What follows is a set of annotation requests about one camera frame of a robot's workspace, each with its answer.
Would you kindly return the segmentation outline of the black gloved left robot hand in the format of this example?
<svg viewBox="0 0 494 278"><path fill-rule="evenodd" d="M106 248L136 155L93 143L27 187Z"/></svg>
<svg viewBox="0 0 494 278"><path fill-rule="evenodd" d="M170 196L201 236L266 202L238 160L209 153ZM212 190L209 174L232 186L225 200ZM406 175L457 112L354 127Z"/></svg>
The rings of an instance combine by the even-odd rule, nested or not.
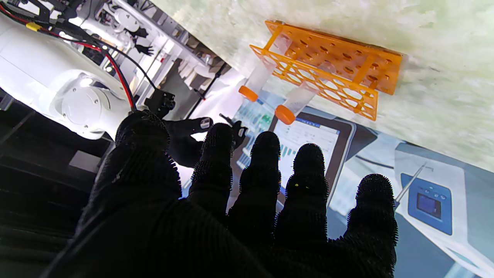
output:
<svg viewBox="0 0 494 278"><path fill-rule="evenodd" d="M165 121L144 110L119 125L72 240L44 278L393 278L398 225L390 181L365 176L346 232L327 236L322 150L295 156L286 200L277 135L259 134L227 210L227 169L188 168L168 153Z"/></svg>

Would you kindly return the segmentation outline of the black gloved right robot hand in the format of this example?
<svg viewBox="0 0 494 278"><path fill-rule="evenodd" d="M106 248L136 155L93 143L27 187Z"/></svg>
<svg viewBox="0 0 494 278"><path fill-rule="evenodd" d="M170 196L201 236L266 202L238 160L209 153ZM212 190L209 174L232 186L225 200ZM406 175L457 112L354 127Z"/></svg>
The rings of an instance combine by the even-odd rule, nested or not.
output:
<svg viewBox="0 0 494 278"><path fill-rule="evenodd" d="M233 151L244 142L248 128L241 121L215 124L212 118L166 121L171 137L169 155L181 166L227 169Z"/></svg>

